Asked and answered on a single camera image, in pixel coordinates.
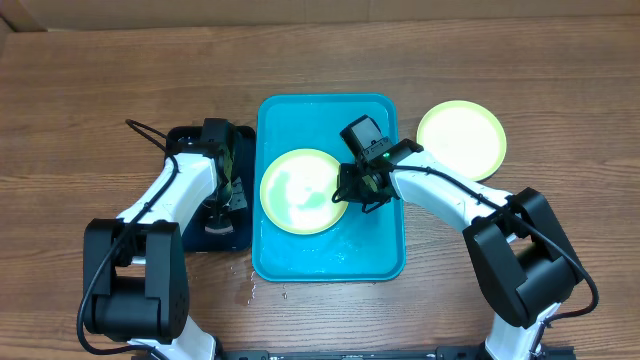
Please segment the green scrub sponge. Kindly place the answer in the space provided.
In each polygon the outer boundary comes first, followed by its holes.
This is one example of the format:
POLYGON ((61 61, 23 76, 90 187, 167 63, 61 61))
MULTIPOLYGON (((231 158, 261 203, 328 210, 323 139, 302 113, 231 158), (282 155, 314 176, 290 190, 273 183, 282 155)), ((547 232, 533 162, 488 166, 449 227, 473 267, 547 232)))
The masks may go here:
POLYGON ((232 233, 234 227, 227 214, 214 214, 207 218, 204 230, 209 234, 225 235, 232 233))

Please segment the yellow plate top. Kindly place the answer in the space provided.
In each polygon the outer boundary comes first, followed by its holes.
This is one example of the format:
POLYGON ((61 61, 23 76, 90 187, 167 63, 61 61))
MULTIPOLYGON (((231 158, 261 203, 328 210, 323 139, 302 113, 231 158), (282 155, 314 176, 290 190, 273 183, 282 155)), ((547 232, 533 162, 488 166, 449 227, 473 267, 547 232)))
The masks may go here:
POLYGON ((335 225, 347 203, 333 202, 340 163, 326 152, 296 149, 275 159, 262 175, 261 207, 278 228, 313 235, 335 225))

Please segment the yellow plate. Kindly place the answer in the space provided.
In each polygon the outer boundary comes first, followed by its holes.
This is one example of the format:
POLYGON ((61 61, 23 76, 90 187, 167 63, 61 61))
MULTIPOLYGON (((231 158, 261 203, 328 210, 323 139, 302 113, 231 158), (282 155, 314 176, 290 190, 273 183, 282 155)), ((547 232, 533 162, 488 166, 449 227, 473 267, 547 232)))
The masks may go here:
POLYGON ((465 100, 431 108, 418 125, 416 140, 437 161, 473 181, 491 177, 507 151, 506 133, 498 118, 465 100))
POLYGON ((347 203, 333 202, 340 163, 326 152, 296 149, 275 159, 262 175, 261 207, 278 228, 313 235, 335 225, 347 203))

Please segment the yellow plate bottom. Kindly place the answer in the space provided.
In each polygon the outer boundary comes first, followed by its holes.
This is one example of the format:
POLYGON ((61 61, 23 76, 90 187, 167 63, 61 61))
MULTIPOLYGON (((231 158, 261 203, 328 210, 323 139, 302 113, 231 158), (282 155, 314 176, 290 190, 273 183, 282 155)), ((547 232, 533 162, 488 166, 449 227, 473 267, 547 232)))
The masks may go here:
POLYGON ((498 118, 465 100, 431 108, 418 125, 416 140, 437 161, 473 181, 491 177, 507 151, 506 133, 498 118))

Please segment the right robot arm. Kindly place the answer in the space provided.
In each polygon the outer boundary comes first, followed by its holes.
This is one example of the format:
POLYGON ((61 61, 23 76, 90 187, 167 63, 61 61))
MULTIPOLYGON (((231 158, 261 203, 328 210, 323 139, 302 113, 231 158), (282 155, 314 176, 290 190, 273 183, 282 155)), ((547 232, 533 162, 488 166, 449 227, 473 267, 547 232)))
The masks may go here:
POLYGON ((586 277, 546 198, 512 195, 468 180, 417 143, 349 140, 334 202, 370 213, 391 199, 418 205, 462 233, 481 292, 495 312, 481 359, 547 359, 544 330, 586 277))

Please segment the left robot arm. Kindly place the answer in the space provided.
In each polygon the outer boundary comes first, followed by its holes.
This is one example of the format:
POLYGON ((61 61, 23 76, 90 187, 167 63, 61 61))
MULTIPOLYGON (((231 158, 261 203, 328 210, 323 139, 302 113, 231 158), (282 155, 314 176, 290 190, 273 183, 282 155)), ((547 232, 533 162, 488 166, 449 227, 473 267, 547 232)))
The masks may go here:
POLYGON ((108 356, 216 359, 221 346, 189 314, 186 251, 245 248, 252 235, 255 143, 175 142, 131 207, 84 232, 82 348, 108 356))

